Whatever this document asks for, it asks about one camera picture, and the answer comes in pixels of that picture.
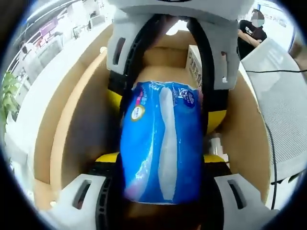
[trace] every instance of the person's arm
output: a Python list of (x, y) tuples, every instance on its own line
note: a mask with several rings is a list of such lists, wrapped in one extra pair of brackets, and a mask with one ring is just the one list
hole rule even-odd
[(248, 34), (243, 33), (241, 30), (238, 30), (238, 36), (255, 48), (259, 46), (260, 43), (262, 42), (262, 40), (256, 40), (251, 36), (249, 36)]

